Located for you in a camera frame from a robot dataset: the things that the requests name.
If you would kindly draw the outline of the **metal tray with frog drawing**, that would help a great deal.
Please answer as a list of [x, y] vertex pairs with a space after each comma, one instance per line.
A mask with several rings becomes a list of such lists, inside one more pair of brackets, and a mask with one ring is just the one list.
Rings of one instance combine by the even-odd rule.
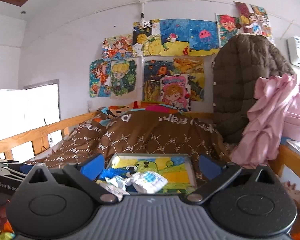
[[186, 154], [123, 154], [113, 155], [98, 176], [107, 181], [115, 176], [123, 179], [136, 172], [156, 172], [167, 180], [159, 193], [187, 193], [197, 187], [190, 157]]

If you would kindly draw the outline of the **blue yellow island drawing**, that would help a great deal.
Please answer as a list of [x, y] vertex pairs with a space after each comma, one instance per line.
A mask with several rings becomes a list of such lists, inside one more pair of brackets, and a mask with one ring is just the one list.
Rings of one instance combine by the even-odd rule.
[[162, 19], [160, 23], [161, 56], [187, 56], [190, 52], [189, 20]]

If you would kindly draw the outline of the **red haired face drawing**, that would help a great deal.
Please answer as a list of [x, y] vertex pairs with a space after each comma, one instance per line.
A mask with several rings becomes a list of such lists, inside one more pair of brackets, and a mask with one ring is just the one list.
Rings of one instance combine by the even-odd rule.
[[229, 15], [217, 15], [217, 28], [219, 37], [219, 47], [222, 48], [241, 29], [239, 17]]

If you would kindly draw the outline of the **wooden bed rail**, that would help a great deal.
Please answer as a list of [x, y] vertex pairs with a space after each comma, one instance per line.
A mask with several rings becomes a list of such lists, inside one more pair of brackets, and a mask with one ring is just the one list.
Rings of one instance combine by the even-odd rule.
[[38, 155], [50, 148], [48, 134], [60, 131], [63, 138], [69, 135], [75, 126], [95, 115], [96, 112], [85, 113], [0, 140], [0, 153], [4, 153], [6, 159], [13, 160], [12, 149], [30, 141], [34, 155]]

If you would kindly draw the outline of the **wooden shelf right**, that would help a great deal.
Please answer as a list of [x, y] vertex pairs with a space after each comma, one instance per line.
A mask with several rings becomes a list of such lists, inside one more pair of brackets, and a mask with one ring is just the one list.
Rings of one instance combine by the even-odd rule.
[[279, 146], [277, 158], [269, 161], [269, 165], [280, 177], [287, 167], [300, 178], [300, 142], [286, 140]]

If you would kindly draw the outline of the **orange haired girl drawing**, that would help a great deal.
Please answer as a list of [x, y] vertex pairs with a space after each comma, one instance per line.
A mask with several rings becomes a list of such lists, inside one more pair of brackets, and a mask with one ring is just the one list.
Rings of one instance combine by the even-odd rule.
[[89, 66], [89, 94], [91, 98], [110, 97], [111, 62], [95, 60]]

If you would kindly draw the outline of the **top left anime girl drawing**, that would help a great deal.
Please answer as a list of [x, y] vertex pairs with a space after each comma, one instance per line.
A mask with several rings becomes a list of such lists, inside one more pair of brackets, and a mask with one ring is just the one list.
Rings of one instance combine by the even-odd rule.
[[132, 42], [132, 34], [105, 38], [102, 44], [102, 59], [105, 61], [113, 61], [131, 58], [133, 51]]

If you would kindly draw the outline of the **brown PF patterned blanket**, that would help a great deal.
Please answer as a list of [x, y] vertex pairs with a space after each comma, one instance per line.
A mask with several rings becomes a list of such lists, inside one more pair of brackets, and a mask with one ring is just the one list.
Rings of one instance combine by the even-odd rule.
[[196, 181], [207, 181], [199, 169], [199, 158], [208, 155], [216, 161], [229, 161], [221, 135], [208, 122], [165, 105], [145, 108], [106, 107], [82, 122], [68, 138], [49, 153], [32, 158], [27, 164], [44, 163], [48, 168], [62, 168], [67, 163], [81, 163], [96, 154], [108, 163], [122, 154], [187, 154]]

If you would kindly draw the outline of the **white air conditioner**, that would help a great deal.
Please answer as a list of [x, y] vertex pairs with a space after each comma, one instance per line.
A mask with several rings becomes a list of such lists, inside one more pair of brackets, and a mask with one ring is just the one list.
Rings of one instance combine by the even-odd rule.
[[291, 64], [300, 68], [300, 37], [288, 38], [287, 47]]

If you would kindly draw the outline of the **blue jellyfish drawing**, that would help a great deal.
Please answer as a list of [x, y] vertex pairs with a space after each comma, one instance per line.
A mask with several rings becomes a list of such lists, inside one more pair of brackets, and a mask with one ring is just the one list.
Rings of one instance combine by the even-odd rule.
[[217, 24], [213, 21], [189, 20], [190, 50], [210, 51], [219, 48]]

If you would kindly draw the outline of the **pink anime girl drawing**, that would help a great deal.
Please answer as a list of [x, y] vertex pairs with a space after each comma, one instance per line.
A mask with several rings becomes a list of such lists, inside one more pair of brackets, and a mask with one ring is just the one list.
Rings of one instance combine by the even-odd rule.
[[191, 110], [189, 74], [165, 75], [160, 80], [160, 100], [180, 111]]

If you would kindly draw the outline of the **blond boy green drawing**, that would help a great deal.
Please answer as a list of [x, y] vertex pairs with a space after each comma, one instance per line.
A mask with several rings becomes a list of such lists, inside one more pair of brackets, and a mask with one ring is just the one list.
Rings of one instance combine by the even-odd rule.
[[110, 98], [123, 100], [136, 98], [135, 59], [117, 60], [111, 63]]

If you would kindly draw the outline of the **dark orange fish drawing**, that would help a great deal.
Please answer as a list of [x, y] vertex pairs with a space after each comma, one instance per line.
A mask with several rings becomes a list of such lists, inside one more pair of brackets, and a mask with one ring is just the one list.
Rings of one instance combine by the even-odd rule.
[[172, 60], [148, 60], [144, 62], [142, 98], [144, 101], [160, 100], [160, 80], [174, 74]]

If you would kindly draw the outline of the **pink crumpled cloth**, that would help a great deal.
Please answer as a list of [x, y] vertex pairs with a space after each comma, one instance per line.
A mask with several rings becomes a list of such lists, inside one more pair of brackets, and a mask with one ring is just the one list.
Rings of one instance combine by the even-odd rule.
[[300, 141], [300, 80], [296, 74], [258, 78], [249, 123], [231, 161], [256, 167], [277, 158], [283, 137]]

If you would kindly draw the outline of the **olive quilted down jacket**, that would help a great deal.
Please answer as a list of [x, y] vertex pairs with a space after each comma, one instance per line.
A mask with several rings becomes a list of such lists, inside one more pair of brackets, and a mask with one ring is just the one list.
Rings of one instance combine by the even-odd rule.
[[281, 52], [261, 35], [236, 35], [213, 61], [213, 123], [224, 142], [237, 144], [254, 105], [258, 78], [293, 75]]

